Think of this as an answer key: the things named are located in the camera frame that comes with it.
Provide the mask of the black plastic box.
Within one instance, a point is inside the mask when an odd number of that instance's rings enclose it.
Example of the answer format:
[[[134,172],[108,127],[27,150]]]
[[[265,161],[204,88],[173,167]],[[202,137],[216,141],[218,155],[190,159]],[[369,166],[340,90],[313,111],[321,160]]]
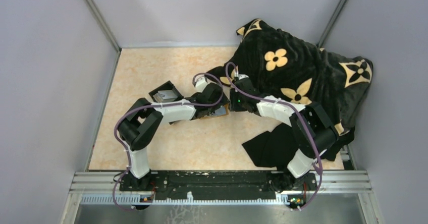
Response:
[[[179,101],[184,96],[179,92],[175,85],[171,81],[167,81],[161,86],[155,88],[148,93],[151,99],[156,103],[168,103]]]

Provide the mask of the white card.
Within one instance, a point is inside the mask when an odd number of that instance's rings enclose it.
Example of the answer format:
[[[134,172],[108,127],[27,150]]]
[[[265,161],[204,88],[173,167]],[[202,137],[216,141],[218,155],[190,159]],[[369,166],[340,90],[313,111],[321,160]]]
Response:
[[[159,90],[155,95],[154,99],[158,103],[167,103],[176,101],[178,95],[174,92],[174,90]]]

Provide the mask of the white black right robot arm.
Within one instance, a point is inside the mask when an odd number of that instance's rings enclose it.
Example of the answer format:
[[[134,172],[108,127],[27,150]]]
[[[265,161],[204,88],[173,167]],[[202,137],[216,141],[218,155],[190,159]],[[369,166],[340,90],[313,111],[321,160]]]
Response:
[[[285,143],[297,147],[285,161],[288,173],[284,176],[287,188],[297,190],[304,183],[304,175],[312,167],[322,174],[321,156],[339,139],[339,135],[323,107],[284,101],[257,90],[246,75],[235,77],[230,89],[230,110],[248,111],[260,117],[275,119],[288,130]]]

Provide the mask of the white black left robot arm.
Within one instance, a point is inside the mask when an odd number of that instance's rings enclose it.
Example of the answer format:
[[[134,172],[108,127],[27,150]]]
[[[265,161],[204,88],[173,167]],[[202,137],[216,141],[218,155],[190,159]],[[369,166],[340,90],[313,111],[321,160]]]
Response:
[[[205,118],[228,103],[222,87],[215,83],[208,83],[200,92],[178,101],[138,99],[114,127],[114,137],[123,145],[128,159],[126,170],[116,181],[120,190],[145,191],[155,187],[147,146],[160,125]]]

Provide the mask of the black floral blanket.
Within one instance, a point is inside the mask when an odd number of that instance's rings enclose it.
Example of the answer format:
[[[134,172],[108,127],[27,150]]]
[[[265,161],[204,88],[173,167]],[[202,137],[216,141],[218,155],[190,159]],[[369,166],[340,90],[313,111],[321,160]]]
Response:
[[[253,19],[236,31],[242,37],[230,61],[234,68],[209,70],[229,86],[235,74],[247,75],[256,89],[291,103],[319,103],[339,133],[338,142],[322,159],[334,161],[354,140],[356,118],[373,78],[373,63],[326,51]]]

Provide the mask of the black cloth piece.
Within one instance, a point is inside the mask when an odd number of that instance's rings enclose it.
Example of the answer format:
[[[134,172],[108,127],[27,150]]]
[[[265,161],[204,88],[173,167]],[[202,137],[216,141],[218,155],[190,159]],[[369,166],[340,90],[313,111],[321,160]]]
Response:
[[[292,128],[286,124],[265,131],[242,146],[255,166],[276,167],[278,170],[287,167],[299,148]]]

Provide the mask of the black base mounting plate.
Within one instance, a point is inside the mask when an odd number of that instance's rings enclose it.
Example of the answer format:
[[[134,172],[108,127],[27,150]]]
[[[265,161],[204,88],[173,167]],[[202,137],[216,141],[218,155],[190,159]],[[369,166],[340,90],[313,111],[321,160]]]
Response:
[[[140,179],[125,174],[119,184],[120,191],[149,191],[155,200],[273,200],[283,191],[314,191],[317,180],[279,171],[151,171]]]

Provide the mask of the aluminium front rail frame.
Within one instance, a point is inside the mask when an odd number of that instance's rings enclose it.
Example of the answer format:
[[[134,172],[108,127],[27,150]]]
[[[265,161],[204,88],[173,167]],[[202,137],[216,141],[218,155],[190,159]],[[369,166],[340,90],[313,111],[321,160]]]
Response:
[[[371,184],[364,171],[325,171],[321,176],[316,172],[317,187],[314,191],[283,191],[273,200],[195,200],[192,196],[184,200],[155,200],[149,191],[120,191],[116,181],[121,172],[78,172],[74,174],[70,193],[80,194],[83,204],[119,205],[293,205],[303,204],[312,194],[359,194],[371,192]]]

